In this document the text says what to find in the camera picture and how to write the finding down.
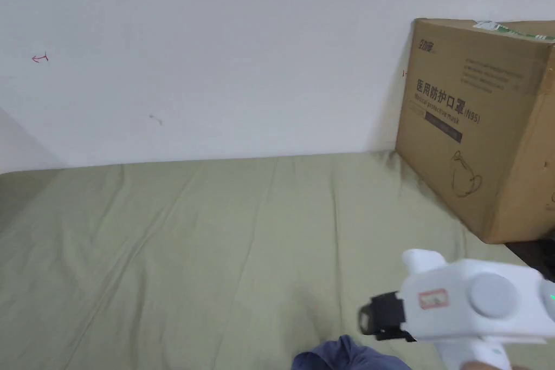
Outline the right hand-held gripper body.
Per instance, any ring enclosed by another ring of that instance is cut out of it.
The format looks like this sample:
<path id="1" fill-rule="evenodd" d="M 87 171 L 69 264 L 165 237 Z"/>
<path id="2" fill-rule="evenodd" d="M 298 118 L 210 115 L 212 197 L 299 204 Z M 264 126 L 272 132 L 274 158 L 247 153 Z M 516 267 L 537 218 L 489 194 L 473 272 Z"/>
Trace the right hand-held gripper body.
<path id="1" fill-rule="evenodd" d="M 374 296 L 358 324 L 378 341 L 430 342 L 447 369 L 482 362 L 510 369 L 504 346 L 554 338 L 554 283 L 527 265 L 461 259 L 436 251 L 402 254 L 408 277 Z"/>

